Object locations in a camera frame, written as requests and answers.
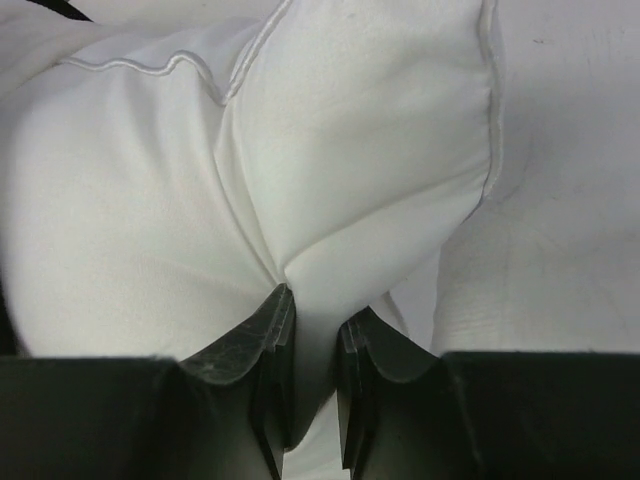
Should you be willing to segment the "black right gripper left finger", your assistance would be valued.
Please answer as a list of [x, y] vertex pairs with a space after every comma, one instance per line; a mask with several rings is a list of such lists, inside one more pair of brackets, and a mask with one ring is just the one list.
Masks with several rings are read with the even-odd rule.
[[295, 302], [278, 285], [240, 325], [181, 362], [207, 389], [198, 434], [203, 479], [280, 479], [291, 446]]

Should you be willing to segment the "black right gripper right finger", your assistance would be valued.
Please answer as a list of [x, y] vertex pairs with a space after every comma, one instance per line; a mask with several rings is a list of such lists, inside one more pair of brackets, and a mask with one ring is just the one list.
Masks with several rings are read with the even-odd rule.
[[338, 336], [342, 464], [351, 473], [443, 473], [437, 360], [370, 308]]

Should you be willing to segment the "white pillow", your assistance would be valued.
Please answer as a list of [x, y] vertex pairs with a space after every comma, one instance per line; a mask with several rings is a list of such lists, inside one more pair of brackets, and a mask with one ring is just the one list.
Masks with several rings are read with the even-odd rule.
[[484, 199], [493, 1], [282, 1], [167, 35], [1, 5], [1, 275], [20, 348], [183, 360], [294, 294], [288, 479], [340, 479], [340, 326]]

